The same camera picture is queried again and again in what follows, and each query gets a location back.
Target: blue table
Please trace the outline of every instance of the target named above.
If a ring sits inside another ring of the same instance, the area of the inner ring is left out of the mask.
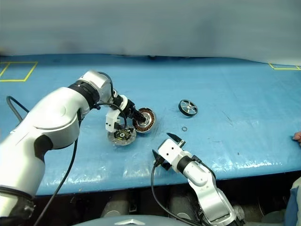
[[[1,62],[0,141],[17,125],[5,96],[12,95],[31,109],[43,96],[69,86],[90,69],[108,73],[120,94],[157,115],[157,128],[150,134],[137,136],[129,146],[114,146],[105,130],[107,109],[90,112],[61,193],[149,186],[151,150],[167,138],[167,132],[185,139],[184,148],[211,167],[217,179],[301,170],[301,149],[292,141],[294,132],[301,130],[299,67],[275,70],[279,66],[227,58],[149,60],[104,55],[14,56]],[[198,106],[195,117],[179,112],[182,99]],[[72,148],[47,152],[38,195],[53,193],[67,170]],[[172,170],[156,170],[157,185],[185,182]]]

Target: person's hand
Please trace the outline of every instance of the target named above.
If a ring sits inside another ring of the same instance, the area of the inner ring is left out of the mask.
[[[298,141],[300,143],[300,146],[301,146],[301,131],[294,134],[293,140]]]

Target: white backdrop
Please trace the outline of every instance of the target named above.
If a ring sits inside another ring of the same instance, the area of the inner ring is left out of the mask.
[[[301,65],[300,0],[0,0],[9,55],[235,57]]]

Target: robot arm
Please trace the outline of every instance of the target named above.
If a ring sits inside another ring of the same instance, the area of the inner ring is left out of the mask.
[[[184,140],[174,134],[168,135],[173,140],[163,142],[158,149],[159,155],[174,171],[181,172],[188,179],[208,223],[213,226],[240,225],[227,197],[216,187],[214,173],[198,157],[181,149]]]
[[[113,98],[111,89],[107,75],[88,71],[68,88],[59,88],[40,100],[4,139],[0,144],[0,219],[30,217],[31,199],[45,171],[46,151],[71,145],[79,136],[79,119],[97,103],[114,103],[127,117],[145,120],[125,96],[114,91]],[[120,127],[119,114],[110,109],[106,121],[110,120],[113,129],[106,127],[108,131]]]

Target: copper coil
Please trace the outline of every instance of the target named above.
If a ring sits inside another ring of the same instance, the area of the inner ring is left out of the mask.
[[[137,132],[145,133],[153,127],[155,123],[155,114],[149,108],[140,108],[139,111],[146,118],[146,123],[145,122],[139,123],[136,120],[133,120],[133,126],[135,127]]]

